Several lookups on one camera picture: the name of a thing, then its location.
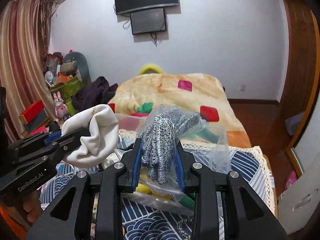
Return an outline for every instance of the striped curtain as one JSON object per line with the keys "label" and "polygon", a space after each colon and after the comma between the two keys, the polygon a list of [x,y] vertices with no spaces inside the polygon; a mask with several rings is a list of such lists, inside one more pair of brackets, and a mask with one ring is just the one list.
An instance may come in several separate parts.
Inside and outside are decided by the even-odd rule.
{"label": "striped curtain", "polygon": [[41,60],[50,38],[45,5],[45,0],[12,0],[0,15],[0,86],[7,90],[5,127],[12,142],[22,138],[19,114],[34,101],[41,99],[48,117],[54,117]]}

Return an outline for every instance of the striped fabric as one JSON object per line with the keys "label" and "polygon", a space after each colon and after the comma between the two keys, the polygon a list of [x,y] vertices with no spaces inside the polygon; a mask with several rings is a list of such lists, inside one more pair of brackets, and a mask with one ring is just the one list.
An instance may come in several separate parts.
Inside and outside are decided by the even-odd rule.
{"label": "striped fabric", "polygon": [[[123,138],[119,148],[127,148],[133,142],[133,140]],[[208,163],[208,158],[205,157],[207,152],[204,150],[184,150],[191,152],[195,156],[197,162],[201,162],[203,164]],[[266,182],[258,161],[252,154],[239,150],[231,150],[229,152],[229,156],[231,158],[231,168],[238,171],[239,174],[258,193],[261,199],[266,202]],[[73,174],[73,169],[69,164],[63,164],[63,166],[59,166],[58,169],[61,173],[66,174],[67,176]],[[40,199],[41,203],[49,203],[67,182],[68,178],[57,174],[57,177],[50,181],[47,188],[43,191]],[[121,199],[121,205],[122,222],[126,231],[124,239],[185,239],[185,237],[177,230],[177,222],[187,218],[187,216],[156,210],[125,198]],[[191,224],[184,224],[183,227],[188,234],[191,234]],[[223,240],[224,227],[222,216],[219,217],[219,234],[220,239]]]}

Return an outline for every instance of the pink rabbit toy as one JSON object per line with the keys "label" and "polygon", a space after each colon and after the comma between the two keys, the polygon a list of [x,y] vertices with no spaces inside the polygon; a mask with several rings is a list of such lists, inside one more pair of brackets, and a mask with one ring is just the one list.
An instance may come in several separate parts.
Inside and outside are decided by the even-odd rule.
{"label": "pink rabbit toy", "polygon": [[57,94],[53,94],[53,97],[54,97],[54,104],[56,108],[56,116],[60,120],[64,120],[64,121],[70,118],[68,107],[66,106],[66,104],[63,103],[60,92],[58,92]]}

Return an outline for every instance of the wooden floor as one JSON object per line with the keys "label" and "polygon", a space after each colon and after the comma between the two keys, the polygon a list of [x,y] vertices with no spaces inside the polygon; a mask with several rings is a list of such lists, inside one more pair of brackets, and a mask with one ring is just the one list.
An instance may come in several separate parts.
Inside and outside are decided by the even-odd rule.
{"label": "wooden floor", "polygon": [[278,119],[278,106],[267,104],[230,104],[243,124],[252,146],[259,145],[271,165],[276,193],[284,191],[284,184],[293,170],[285,153],[290,137],[283,122]]}

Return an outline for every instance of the dark purple blanket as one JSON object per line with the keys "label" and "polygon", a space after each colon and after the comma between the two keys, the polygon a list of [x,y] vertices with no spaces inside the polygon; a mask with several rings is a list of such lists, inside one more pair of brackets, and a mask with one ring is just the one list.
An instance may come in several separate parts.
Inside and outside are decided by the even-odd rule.
{"label": "dark purple blanket", "polygon": [[98,77],[94,82],[81,88],[72,98],[72,105],[81,112],[90,107],[107,104],[116,94],[118,84],[112,86],[104,77]]}

